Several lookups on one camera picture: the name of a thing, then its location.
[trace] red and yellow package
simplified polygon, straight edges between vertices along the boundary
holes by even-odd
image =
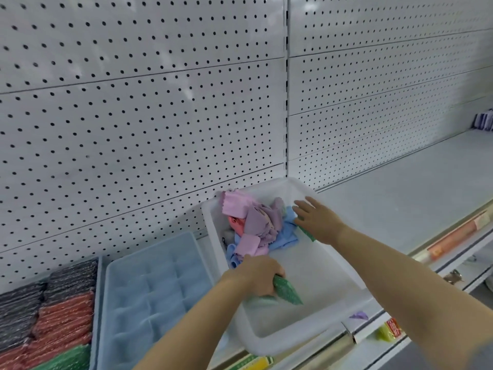
[[[399,327],[395,318],[390,318],[377,330],[377,338],[385,341],[393,341],[402,336],[404,331]]]

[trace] white tray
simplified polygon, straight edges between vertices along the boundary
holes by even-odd
[[[275,197],[281,197],[286,205],[293,205],[294,200],[305,196],[320,199],[315,191],[295,178],[269,180],[242,191],[266,205]],[[221,212],[218,198],[203,203],[202,212],[213,253],[204,257],[204,261],[214,263],[208,268],[217,282],[228,270],[220,239],[229,223]],[[300,239],[296,246],[277,249],[269,255],[284,267],[287,279],[304,304],[295,306],[285,301],[265,307],[241,304],[233,321],[240,341],[252,354],[283,352],[351,316],[372,298],[356,271],[334,248],[312,242],[300,229],[296,235]]]

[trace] person's right arm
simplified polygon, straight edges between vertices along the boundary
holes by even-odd
[[[464,370],[493,340],[493,311],[427,266],[344,224],[311,197],[295,201],[295,223],[330,244],[364,280],[427,358],[441,370]]]

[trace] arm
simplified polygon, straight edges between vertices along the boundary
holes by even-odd
[[[345,225],[311,197],[295,201],[295,223],[332,245],[365,281],[428,359],[442,370],[464,370],[483,343],[493,340],[493,311],[428,267]]]
[[[274,294],[274,274],[285,274],[274,259],[246,256],[154,344],[134,370],[205,370],[243,299]]]

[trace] gray sleeve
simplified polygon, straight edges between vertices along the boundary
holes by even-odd
[[[493,341],[480,347],[469,361],[467,370],[486,370],[493,364]]]

